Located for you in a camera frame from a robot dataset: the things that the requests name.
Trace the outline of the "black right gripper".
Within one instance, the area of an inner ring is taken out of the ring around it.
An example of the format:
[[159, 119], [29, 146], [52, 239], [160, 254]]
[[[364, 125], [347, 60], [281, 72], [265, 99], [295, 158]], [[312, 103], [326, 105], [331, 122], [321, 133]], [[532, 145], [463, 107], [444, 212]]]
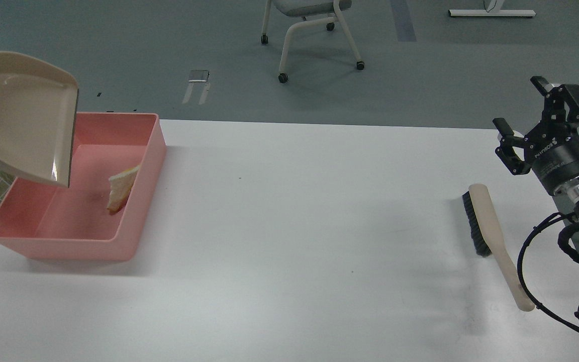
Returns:
[[[579, 85], [553, 84], [532, 76], [531, 84], [544, 98], [538, 123], [525, 137], [515, 135], [504, 118], [494, 118], [499, 133], [496, 155], [512, 175], [534, 172], [551, 196], [579, 177]], [[524, 159], [515, 148], [524, 150]]]

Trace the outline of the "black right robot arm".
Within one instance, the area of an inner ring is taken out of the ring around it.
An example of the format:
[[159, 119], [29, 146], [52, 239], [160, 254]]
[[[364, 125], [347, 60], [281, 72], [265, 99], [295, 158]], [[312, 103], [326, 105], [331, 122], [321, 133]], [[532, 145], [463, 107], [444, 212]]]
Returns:
[[579, 306], [574, 313], [578, 325], [566, 321], [535, 298], [523, 275], [526, 249], [540, 232], [560, 221], [567, 221], [567, 225], [559, 232], [557, 245], [579, 264], [579, 252], [570, 244], [579, 234], [579, 85], [551, 84], [542, 76], [532, 76], [530, 81], [544, 99], [540, 121], [525, 135], [517, 136], [505, 119], [495, 118], [493, 123], [500, 135], [496, 155], [510, 174], [533, 172], [547, 194], [568, 197], [573, 211], [554, 213], [531, 231], [522, 244], [516, 272], [523, 294], [537, 309], [579, 333]]

